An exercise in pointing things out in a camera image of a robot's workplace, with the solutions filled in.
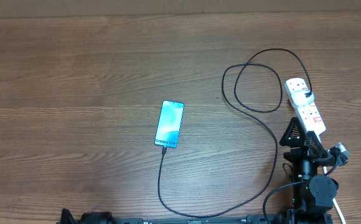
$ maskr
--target black cable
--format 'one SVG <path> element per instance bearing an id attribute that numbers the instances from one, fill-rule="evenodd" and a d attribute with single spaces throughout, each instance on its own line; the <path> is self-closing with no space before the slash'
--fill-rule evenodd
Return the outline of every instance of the black cable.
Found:
<path id="1" fill-rule="evenodd" d="M 235 110 L 237 110 L 237 111 L 239 111 L 239 112 L 241 112 L 241 113 L 243 113 L 243 114 L 245 114 L 245 115 L 253 118 L 255 121 L 257 121 L 258 123 L 260 123 L 260 124 L 270 133 L 270 135 L 271 135 L 272 138 L 273 138 L 274 145 L 275 145 L 273 167 L 272 167 L 271 174 L 270 174 L 270 176 L 269 176 L 269 179 L 268 179 L 266 185 L 265 185 L 265 186 L 263 187 L 263 189 L 262 189 L 260 192 L 258 192 L 254 197 L 252 197 L 252 198 L 246 200 L 245 202 L 242 202 L 242 203 L 240 203 L 240 204 L 238 204 L 238 205 L 236 205 L 236 206 L 234 206 L 234 207 L 232 207 L 232 208 L 229 208 L 229 209 L 227 209 L 227 210 L 225 210 L 225 211 L 223 211 L 223 212 L 220 212 L 220 213 L 216 213 L 216 214 L 213 214 L 213 215 L 203 215 L 203 216 L 200 216 L 200 215 L 189 215 L 189 214 L 186 214 L 186 213 L 177 212 L 177 211 L 169 208 L 169 207 L 162 201 L 162 199 L 161 199 L 161 194 L 160 194 L 160 178 L 161 178 L 162 162 L 163 162 L 163 160 L 164 160 L 164 155 L 165 155 L 164 148 L 163 148 L 163 149 L 162 149 L 162 158 L 161 158 L 161 163 L 160 163 L 160 169 L 159 169 L 159 175 L 158 175 L 157 191 L 158 191 L 158 197 L 159 197 L 159 199 L 160 199 L 161 204 L 162 204 L 166 209 L 168 209 L 169 211 L 171 211 L 171 212 L 173 212 L 173 213 L 175 213 L 175 214 L 178 214 L 178 215 L 182 215 L 182 216 L 185 216 L 185 217 L 191 217 L 191 218 L 212 218 L 212 217 L 217 217 L 217 216 L 219 216 L 219 215 L 223 215 L 223 214 L 225 214 L 225 213 L 227 213 L 227 212 L 230 212 L 230 211 L 232 211 L 232 210 L 234 210 L 234 209 L 236 209 L 236 208 L 239 208 L 239 207 L 247 204 L 248 202 L 256 199 L 257 197 L 259 197 L 259 196 L 268 188 L 268 186 L 269 186 L 269 184 L 270 184 L 270 182 L 271 182 L 271 180 L 272 180 L 272 177 L 273 177 L 274 168 L 276 167 L 276 160 L 277 160 L 277 156 L 278 156 L 278 141 L 277 141 L 277 139 L 276 139 L 276 136 L 273 134 L 272 130 L 270 130 L 270 128 L 267 127 L 267 125 L 265 125 L 265 123 L 263 123 L 261 120 L 259 120 L 258 118 L 254 117 L 253 115 L 251 115 L 251 114 L 249 114 L 249 113 L 247 113 L 247 112 L 244 112 L 244 111 L 242 111 L 241 109 L 238 109 L 237 107 L 235 107 L 234 105 L 232 105 L 232 104 L 229 102 L 229 100 L 227 99 L 227 97 L 226 97 L 225 91 L 224 91 L 224 89 L 223 89 L 223 83 L 224 83 L 224 81 L 225 81 L 226 73 L 228 72 L 229 69 L 234 68 L 234 67 L 243 66 L 243 68 L 240 70 L 240 73 L 239 73 L 238 76 L 237 76 L 237 79 L 236 79 L 236 82 L 235 82 L 235 87 L 234 87 L 234 89 L 233 89 L 233 92 L 234 92 L 234 95 L 235 95 L 235 98 L 236 98 L 237 102 L 239 102 L 239 104 L 240 104 L 242 107 L 244 107 L 244 108 L 246 108 L 246 109 L 248 109 L 248 110 L 250 110 L 250 111 L 257 112 L 257 113 L 270 113 L 270 112 L 276 111 L 276 110 L 280 107 L 280 104 L 281 104 L 281 102 L 282 102 L 282 100 L 283 100 L 283 88 L 282 88 L 282 86 L 281 86 L 281 80 L 280 80 L 279 74 L 278 74 L 274 69 L 272 69 L 271 67 L 269 67 L 269 66 L 267 66 L 267 65 L 262 65 L 262 64 L 259 64 L 259 63 L 250 63 L 250 62 L 252 61 L 252 59 L 253 59 L 254 57 L 256 57 L 258 54 L 263 53 L 263 52 L 267 52 L 267 51 L 269 51 L 269 50 L 282 50 L 282 51 L 286 51 L 286 52 L 289 52 L 290 54 L 292 54 L 293 56 L 295 56 L 295 57 L 298 59 L 299 63 L 301 64 L 302 68 L 303 68 L 304 71 L 305 71 L 305 74 L 306 74 L 306 76 L 307 76 L 307 80 L 308 80 L 308 82 L 309 82 L 309 87 L 310 87 L 310 89 L 311 89 L 311 91 L 310 91 L 309 93 L 306 93 L 306 97 L 310 96 L 310 95 L 312 94 L 312 85 L 311 85 L 311 80 L 309 79 L 309 75 L 308 75 L 308 73 L 307 73 L 307 71 L 306 71 L 306 68 L 305 68 L 303 62 L 301 61 L 301 59 L 299 59 L 299 57 L 298 57 L 296 54 L 294 54 L 292 51 L 287 50 L 287 49 L 266 49 L 266 50 L 262 50 L 262 51 L 260 51 L 260 52 L 258 52 L 258 53 L 256 53 L 256 54 L 254 54 L 254 56 L 252 56 L 252 58 L 250 58 L 250 59 L 247 61 L 247 63 L 238 64 L 238 65 L 232 65 L 232 66 L 228 67 L 228 68 L 225 70 L 225 72 L 223 73 L 223 77 L 222 77 L 222 96 L 223 96 L 223 98 L 225 99 L 225 101 L 229 104 L 229 106 L 231 106 L 233 109 L 235 109 Z M 252 108 L 247 107 L 246 105 L 244 105 L 244 104 L 238 99 L 237 93 L 236 93 L 237 83 L 238 83 L 238 80 L 239 80 L 239 78 L 240 78 L 240 76 L 241 76 L 241 73 L 243 73 L 244 69 L 245 69 L 247 66 L 249 66 L 249 65 L 267 68 L 267 69 L 271 70 L 271 71 L 276 75 L 276 77 L 277 77 L 277 79 L 278 79 L 278 81 L 279 81 L 279 85 L 280 85 L 280 99 L 279 99 L 279 104 L 277 105 L 277 107 L 276 107 L 275 109 L 268 110 L 268 111 L 255 110 L 255 109 L 252 109 Z"/>
<path id="2" fill-rule="evenodd" d="M 339 156 L 337 156 L 337 160 L 335 161 L 334 167 L 332 167 L 331 170 L 326 172 L 324 175 L 330 175 L 333 171 L 335 171 L 335 168 L 337 168 L 337 166 L 338 166 L 338 160 L 339 160 Z"/>
<path id="3" fill-rule="evenodd" d="M 290 174 L 290 175 L 288 174 L 288 172 L 287 172 L 287 170 L 286 170 L 286 165 L 287 165 L 287 166 L 290 168 L 290 170 L 291 170 L 291 174 Z M 284 170 L 284 172 L 286 173 L 287 177 L 288 177 L 291 181 L 293 181 L 293 178 L 292 178 L 293 167 L 292 167 L 290 164 L 285 163 L 285 162 L 283 163 L 282 167 L 283 167 L 283 170 Z"/>
<path id="4" fill-rule="evenodd" d="M 301 182 L 294 182 L 294 183 L 291 183 L 291 184 L 283 185 L 283 186 L 281 186 L 281 187 L 278 187 L 278 188 L 272 190 L 272 191 L 265 197 L 265 199 L 264 199 L 264 201 L 263 201 L 263 205 L 262 205 L 262 211 L 263 211 L 263 216 L 265 217 L 266 221 L 267 221 L 269 224 L 272 224 L 272 223 L 270 222 L 270 220 L 269 220 L 268 215 L 266 214 L 266 203 L 267 203 L 269 197 L 270 197 L 271 195 L 273 195 L 274 193 L 278 192 L 279 190 L 283 190 L 283 189 L 285 189 L 285 188 L 287 188 L 287 187 L 299 185 L 299 184 L 302 184 L 302 183 L 304 183 L 304 182 L 301 181 Z"/>

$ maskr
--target power strip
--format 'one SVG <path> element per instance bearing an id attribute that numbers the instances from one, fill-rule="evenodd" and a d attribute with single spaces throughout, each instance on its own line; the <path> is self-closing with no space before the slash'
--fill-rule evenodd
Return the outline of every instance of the power strip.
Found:
<path id="1" fill-rule="evenodd" d="M 286 88 L 288 98 L 292 105 L 294 105 L 294 103 L 291 95 L 297 91 L 307 90 L 307 86 L 303 78 L 289 79 L 284 84 L 284 87 Z M 324 126 L 322 116 L 320 116 L 319 110 L 317 110 L 315 102 L 312 102 L 309 105 L 303 107 L 294 107 L 294 110 L 297 114 L 299 121 L 302 123 L 305 132 L 314 131 L 318 140 L 321 142 L 319 135 L 326 130 L 326 127 Z M 327 173 L 327 168 L 323 167 L 323 171 L 324 173 Z M 335 209 L 340 216 L 342 224 L 346 224 L 337 201 L 335 200 L 335 198 L 332 201 L 334 203 Z"/>

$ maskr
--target phone screen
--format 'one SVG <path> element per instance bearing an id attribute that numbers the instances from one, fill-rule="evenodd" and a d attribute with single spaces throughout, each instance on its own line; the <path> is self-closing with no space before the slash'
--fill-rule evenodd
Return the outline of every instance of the phone screen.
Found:
<path id="1" fill-rule="evenodd" d="M 184 104 L 179 102 L 162 102 L 158 121 L 155 145 L 176 148 L 181 129 Z"/>

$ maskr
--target black plastic part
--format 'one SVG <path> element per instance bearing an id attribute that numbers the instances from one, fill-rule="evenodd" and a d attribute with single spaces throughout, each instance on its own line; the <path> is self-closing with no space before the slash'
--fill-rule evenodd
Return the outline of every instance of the black plastic part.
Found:
<path id="1" fill-rule="evenodd" d="M 246 224 L 243 218 L 168 218 L 145 220 L 145 224 Z"/>
<path id="2" fill-rule="evenodd" d="M 115 224 L 111 212 L 84 213 L 79 224 Z"/>
<path id="3" fill-rule="evenodd" d="M 71 212 L 68 209 L 62 209 L 62 216 L 60 217 L 60 224 L 76 224 Z"/>
<path id="4" fill-rule="evenodd" d="M 279 223 L 278 219 L 276 218 L 277 215 L 268 215 L 268 217 L 269 217 L 269 221 L 272 224 Z M 247 221 L 247 224 L 269 224 L 265 220 L 265 216 L 263 215 L 247 215 L 245 220 Z"/>
<path id="5" fill-rule="evenodd" d="M 316 175 L 301 185 L 299 195 L 303 198 L 308 214 L 325 214 L 332 209 L 332 199 L 337 195 L 334 181 L 325 175 Z"/>
<path id="6" fill-rule="evenodd" d="M 280 146 L 288 146 L 290 148 L 302 147 L 306 145 L 307 136 L 297 117 L 291 118 L 290 123 L 283 136 L 281 137 Z"/>
<path id="7" fill-rule="evenodd" d="M 347 153 L 343 153 L 340 151 L 340 149 L 338 147 L 331 147 L 329 149 L 329 152 L 334 155 L 334 156 L 338 156 L 339 160 L 338 160 L 338 166 L 343 166 L 346 163 L 348 163 L 348 157 L 350 156 L 350 152 L 348 151 Z"/>
<path id="8" fill-rule="evenodd" d="M 141 218 L 115 218 L 116 224 L 143 224 Z"/>
<path id="9" fill-rule="evenodd" d="M 317 175 L 317 165 L 307 159 L 301 159 L 293 164 L 293 180 L 295 182 L 309 180 Z"/>
<path id="10" fill-rule="evenodd" d="M 306 133 L 307 139 L 311 144 L 312 154 L 315 158 L 326 158 L 327 152 L 324 150 L 322 144 L 320 143 L 319 139 L 317 138 L 314 131 L 308 131 Z"/>
<path id="11" fill-rule="evenodd" d="M 279 222 L 275 224 L 333 224 L 331 215 L 310 215 L 294 209 L 280 211 Z"/>

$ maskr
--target wooden table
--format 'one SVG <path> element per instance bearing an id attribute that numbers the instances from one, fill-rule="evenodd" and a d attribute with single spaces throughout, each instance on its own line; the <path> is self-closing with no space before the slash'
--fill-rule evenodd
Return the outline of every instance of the wooden table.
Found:
<path id="1" fill-rule="evenodd" d="M 324 147 L 350 149 L 332 177 L 347 222 L 361 223 L 361 12 L 0 19 L 0 223 L 55 223 L 62 208 L 77 218 L 179 218 L 157 197 L 153 139 L 163 100 L 185 103 L 179 147 L 163 166 L 168 206 L 210 214 L 254 196 L 269 177 L 273 140 L 224 103 L 220 82 L 228 66 L 272 47 L 304 61 L 327 126 Z M 283 82 L 305 78 L 286 52 L 254 62 Z M 232 102 L 237 73 L 225 80 Z M 238 94 L 251 107 L 274 108 L 276 82 L 249 68 Z M 278 111 L 254 115 L 279 139 L 294 112 L 285 96 Z M 279 148 L 268 190 L 227 217 L 262 213 L 269 190 L 288 183 L 288 150 Z M 290 191 L 276 194 L 268 210 L 290 203 Z"/>

